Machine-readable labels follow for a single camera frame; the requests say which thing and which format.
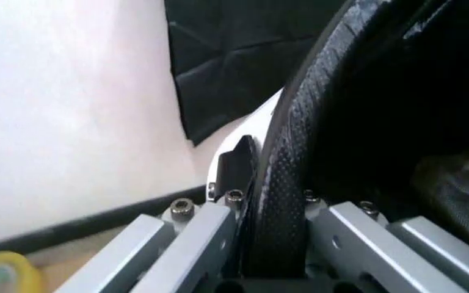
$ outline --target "black fabric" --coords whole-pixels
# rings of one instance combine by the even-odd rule
[[[297,68],[343,0],[165,0],[181,119],[196,145]]]
[[[412,181],[428,156],[469,153],[469,0],[355,0],[343,10],[274,112],[246,275],[301,274],[307,188],[329,203],[372,200],[389,220],[429,217],[469,243],[469,192],[459,192],[469,174],[439,167],[460,183],[447,192]]]

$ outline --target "yellow object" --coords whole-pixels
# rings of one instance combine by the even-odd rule
[[[10,278],[14,277],[15,289],[12,292],[43,292],[40,272],[24,256],[11,251],[0,251],[0,269],[6,270]]]

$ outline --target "curved black padding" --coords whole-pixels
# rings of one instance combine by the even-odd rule
[[[412,182],[425,157],[468,152],[469,0],[345,3],[272,118],[244,275],[303,274],[305,188],[372,200],[390,220],[424,215],[469,243],[469,191]]]
[[[247,217],[243,273],[298,277],[305,265],[302,180],[330,78],[380,0],[348,1],[316,42],[299,74],[280,97],[262,150]]]

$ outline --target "white plastic part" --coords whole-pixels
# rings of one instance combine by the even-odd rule
[[[272,97],[270,97],[265,103],[263,103],[258,109],[252,112],[233,132],[231,132],[224,141],[220,144],[216,152],[214,153],[211,164],[209,165],[209,172],[207,177],[206,186],[216,182],[216,172],[218,169],[218,157],[227,152],[232,151],[240,138],[245,135],[251,135],[256,143],[258,152],[261,151],[265,137],[267,136],[267,130],[269,129],[269,123],[271,122],[274,108],[278,103],[278,99],[282,94],[280,89]],[[206,190],[206,200],[208,200],[208,191]]]

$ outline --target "black cloth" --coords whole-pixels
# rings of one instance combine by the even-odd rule
[[[180,115],[196,145],[284,86],[343,0],[165,0]]]

